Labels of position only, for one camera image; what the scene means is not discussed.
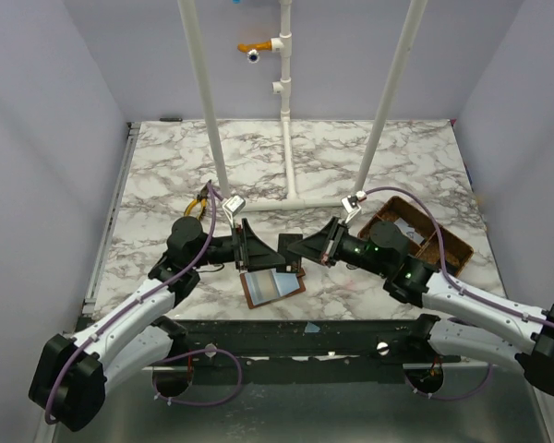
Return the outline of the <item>dark black credit card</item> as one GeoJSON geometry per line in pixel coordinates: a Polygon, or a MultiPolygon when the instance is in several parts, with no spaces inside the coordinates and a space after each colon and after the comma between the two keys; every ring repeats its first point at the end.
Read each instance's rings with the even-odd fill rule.
{"type": "Polygon", "coordinates": [[[284,258],[285,262],[276,268],[278,273],[294,274],[296,277],[304,277],[306,275],[302,268],[302,258],[288,249],[290,244],[302,239],[303,235],[301,233],[279,234],[277,252],[284,258]]]}

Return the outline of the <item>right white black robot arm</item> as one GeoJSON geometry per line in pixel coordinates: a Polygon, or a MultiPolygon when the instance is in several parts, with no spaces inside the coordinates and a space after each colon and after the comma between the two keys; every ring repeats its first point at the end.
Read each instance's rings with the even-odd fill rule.
{"type": "Polygon", "coordinates": [[[462,325],[437,319],[428,329],[428,346],[435,353],[510,368],[554,397],[554,305],[544,309],[515,302],[435,269],[410,254],[408,238],[389,221],[377,222],[361,239],[333,218],[288,250],[322,266],[342,261],[377,274],[396,301],[459,318],[462,325]]]}

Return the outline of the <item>brown leather card holder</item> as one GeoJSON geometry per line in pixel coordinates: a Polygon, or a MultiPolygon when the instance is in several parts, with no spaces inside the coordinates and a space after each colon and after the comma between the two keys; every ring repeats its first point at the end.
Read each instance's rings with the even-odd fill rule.
{"type": "Polygon", "coordinates": [[[284,298],[303,293],[306,290],[302,269],[299,273],[277,272],[275,269],[265,269],[240,274],[249,309],[275,303],[284,298]]]}

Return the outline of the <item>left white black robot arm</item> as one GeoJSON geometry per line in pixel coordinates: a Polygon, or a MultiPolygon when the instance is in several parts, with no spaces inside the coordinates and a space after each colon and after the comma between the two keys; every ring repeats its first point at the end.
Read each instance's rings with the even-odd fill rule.
{"type": "Polygon", "coordinates": [[[44,344],[30,384],[30,400],[43,408],[47,424],[62,423],[78,431],[100,411],[107,388],[122,370],[148,365],[143,356],[131,364],[115,365],[114,360],[190,295],[200,281],[199,267],[235,263],[240,271],[256,271],[278,268],[284,262],[246,220],[231,234],[216,237],[194,217],[178,219],[165,252],[137,291],[83,331],[70,337],[56,334],[44,344]]]}

